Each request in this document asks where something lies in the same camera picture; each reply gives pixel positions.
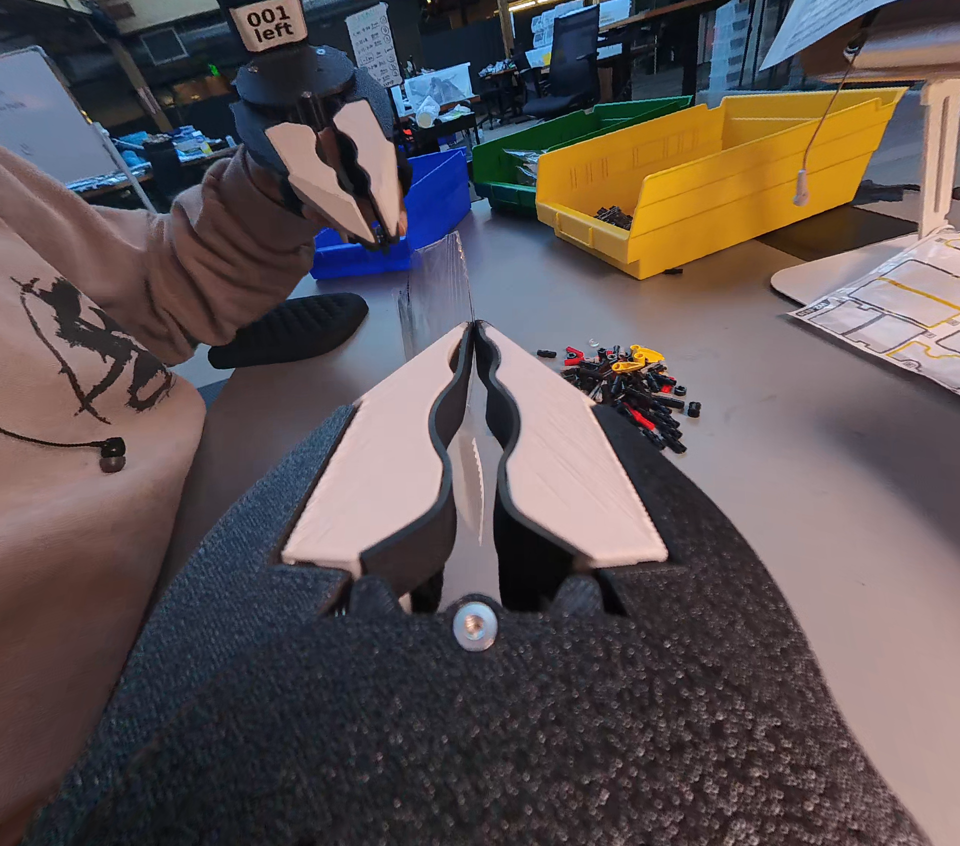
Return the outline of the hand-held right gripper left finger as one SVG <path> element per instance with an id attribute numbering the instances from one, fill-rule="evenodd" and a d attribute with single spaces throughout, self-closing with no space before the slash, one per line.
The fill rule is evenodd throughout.
<path id="1" fill-rule="evenodd" d="M 281 563 L 383 580 L 415 613 L 439 609 L 457 536 L 450 446 L 467 413 L 474 324 L 457 324 L 372 387 L 281 548 Z"/>

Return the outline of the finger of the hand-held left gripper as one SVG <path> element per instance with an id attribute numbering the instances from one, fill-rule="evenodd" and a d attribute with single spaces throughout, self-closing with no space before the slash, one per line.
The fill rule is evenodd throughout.
<path id="1" fill-rule="evenodd" d="M 370 103 L 357 100 L 334 115 L 337 139 L 348 141 L 342 154 L 352 179 L 359 178 L 360 202 L 368 206 L 375 240 L 400 240 L 405 233 L 405 204 L 397 149 L 384 134 Z"/>
<path id="2" fill-rule="evenodd" d="M 378 239 L 354 197 L 342 189 L 337 171 L 318 154 L 318 134 L 306 124 L 281 122 L 265 136 L 287 169 L 287 180 L 303 204 L 322 214 L 327 225 L 369 247 Z"/>

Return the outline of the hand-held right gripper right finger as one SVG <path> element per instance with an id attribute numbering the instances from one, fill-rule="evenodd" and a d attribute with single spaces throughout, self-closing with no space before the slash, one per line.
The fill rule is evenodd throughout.
<path id="1" fill-rule="evenodd" d="M 492 527 L 502 606 L 543 612 L 574 576 L 666 565 L 668 545 L 622 460 L 643 445 L 640 432 L 484 321 L 476 370 L 501 449 Z"/>

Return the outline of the pile of small building pieces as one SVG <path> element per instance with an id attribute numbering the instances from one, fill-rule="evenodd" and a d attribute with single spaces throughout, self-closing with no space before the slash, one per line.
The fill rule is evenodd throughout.
<path id="1" fill-rule="evenodd" d="M 661 352 L 639 344 L 568 346 L 559 375 L 594 406 L 626 420 L 657 450 L 687 452 L 683 420 L 699 420 L 703 405 L 690 398 Z"/>

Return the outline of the green storage bin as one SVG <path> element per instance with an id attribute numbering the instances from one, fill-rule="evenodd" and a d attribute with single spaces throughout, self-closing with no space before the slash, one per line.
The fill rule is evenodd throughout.
<path id="1" fill-rule="evenodd" d="M 511 182 L 515 168 L 507 162 L 506 149 L 538 149 L 543 156 L 685 110 L 692 100 L 687 94 L 600 104 L 486 141 L 473 149 L 474 190 L 495 210 L 536 217 L 536 187 Z"/>

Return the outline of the clear plastic bag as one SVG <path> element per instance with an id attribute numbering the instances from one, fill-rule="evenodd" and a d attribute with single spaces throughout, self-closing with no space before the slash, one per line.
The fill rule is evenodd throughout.
<path id="1" fill-rule="evenodd" d="M 474 303 L 460 233 L 411 254 L 405 284 L 393 294 L 401 330 L 404 360 L 414 360 L 463 322 L 474 321 Z M 474 367 L 466 369 L 465 406 L 461 425 L 448 447 L 458 529 L 484 544 L 485 483 L 472 408 Z"/>

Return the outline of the yellow storage bin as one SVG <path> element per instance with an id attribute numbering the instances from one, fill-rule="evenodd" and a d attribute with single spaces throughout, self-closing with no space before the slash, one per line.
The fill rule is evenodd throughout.
<path id="1" fill-rule="evenodd" d="M 853 201 L 906 87 L 740 93 L 542 155 L 537 219 L 643 280 Z M 594 218 L 618 207 L 630 230 Z"/>

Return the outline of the person's left forearm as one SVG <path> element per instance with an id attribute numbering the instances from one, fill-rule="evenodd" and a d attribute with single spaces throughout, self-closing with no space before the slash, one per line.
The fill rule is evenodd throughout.
<path id="1" fill-rule="evenodd" d="M 5 149 L 2 272 L 35 255 L 165 365 L 222 346 L 284 301 L 313 262 L 318 212 L 282 204 L 241 147 L 167 214 L 90 204 Z"/>

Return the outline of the grey desk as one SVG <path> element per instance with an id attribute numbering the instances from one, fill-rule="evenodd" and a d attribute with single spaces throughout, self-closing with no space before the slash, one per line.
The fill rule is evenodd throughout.
<path id="1" fill-rule="evenodd" d="M 958 844 L 958 397 L 830 342 L 749 241 L 636 281 L 473 205 L 475 313 L 521 347 L 641 343 L 702 417 L 670 455 L 791 604 L 847 723 L 935 844 Z"/>

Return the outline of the blue storage bin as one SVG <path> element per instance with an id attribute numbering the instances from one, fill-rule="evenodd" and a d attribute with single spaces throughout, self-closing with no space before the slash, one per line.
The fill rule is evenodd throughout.
<path id="1" fill-rule="evenodd" d="M 405 197 L 407 233 L 387 252 L 347 243 L 334 229 L 315 238 L 310 275 L 315 281 L 401 272 L 413 253 L 445 238 L 472 208 L 465 150 L 449 149 L 411 158 L 413 182 Z"/>

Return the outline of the white printed sign board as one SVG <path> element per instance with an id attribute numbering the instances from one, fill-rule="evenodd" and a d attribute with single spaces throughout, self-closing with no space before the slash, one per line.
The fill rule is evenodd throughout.
<path id="1" fill-rule="evenodd" d="M 378 2 L 345 19 L 355 65 L 387 90 L 403 82 L 385 2 Z"/>

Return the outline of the white slanted pole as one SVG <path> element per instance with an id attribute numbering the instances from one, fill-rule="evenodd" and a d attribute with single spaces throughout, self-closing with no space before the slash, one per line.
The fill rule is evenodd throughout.
<path id="1" fill-rule="evenodd" d="M 111 156 L 114 162 L 114 165 L 119 167 L 123 172 L 123 174 L 125 175 L 128 184 L 133 188 L 135 194 L 139 198 L 143 207 L 149 213 L 156 216 L 158 214 L 156 207 L 153 205 L 152 201 L 144 191 L 140 181 L 138 180 L 138 177 L 134 174 L 132 169 L 127 164 L 126 160 L 117 150 L 108 130 L 105 129 L 99 122 L 96 122 L 96 121 L 90 122 L 89 125 L 91 129 L 97 134 L 98 139 L 101 141 L 105 151 L 108 153 L 109 156 Z"/>

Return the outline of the wooden background table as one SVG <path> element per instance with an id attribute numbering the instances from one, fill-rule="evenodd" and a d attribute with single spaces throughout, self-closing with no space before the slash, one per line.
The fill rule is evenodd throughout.
<path id="1" fill-rule="evenodd" d="M 141 186 L 153 179 L 153 170 L 148 165 L 138 165 L 130 168 L 139 180 Z M 129 185 L 121 170 L 92 177 L 86 180 L 77 180 L 67 184 L 66 188 L 78 195 L 88 197 L 106 195 L 111 192 L 125 192 L 132 187 Z"/>

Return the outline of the person's beige hoodie torso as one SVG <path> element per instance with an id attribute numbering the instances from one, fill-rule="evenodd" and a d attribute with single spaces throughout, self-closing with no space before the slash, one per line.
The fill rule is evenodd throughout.
<path id="1" fill-rule="evenodd" d="M 205 409 L 150 350 L 13 244 L 2 272 L 2 844 L 79 756 L 114 688 L 170 539 Z"/>

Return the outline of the black box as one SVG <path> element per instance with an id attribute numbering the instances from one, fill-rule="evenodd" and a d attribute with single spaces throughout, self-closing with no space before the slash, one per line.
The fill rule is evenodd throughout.
<path id="1" fill-rule="evenodd" d="M 762 234 L 756 241 L 797 260 L 813 262 L 916 232 L 914 221 L 843 204 Z"/>

